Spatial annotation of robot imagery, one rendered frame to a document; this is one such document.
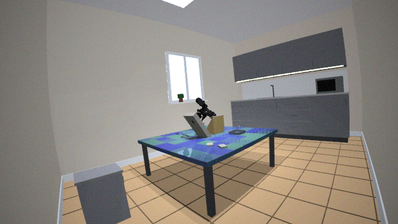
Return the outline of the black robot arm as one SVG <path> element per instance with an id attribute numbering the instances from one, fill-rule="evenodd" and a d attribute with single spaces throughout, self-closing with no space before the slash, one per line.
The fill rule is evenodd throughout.
<path id="1" fill-rule="evenodd" d="M 203 101 L 200 97 L 196 98 L 196 103 L 199 104 L 202 108 L 206 108 L 206 111 L 209 113 L 209 117 L 211 117 L 211 119 L 213 116 L 216 116 L 216 114 L 213 111 L 207 108 L 208 106 L 205 104 L 205 101 Z M 197 112 L 203 113 L 203 109 L 198 109 Z"/>

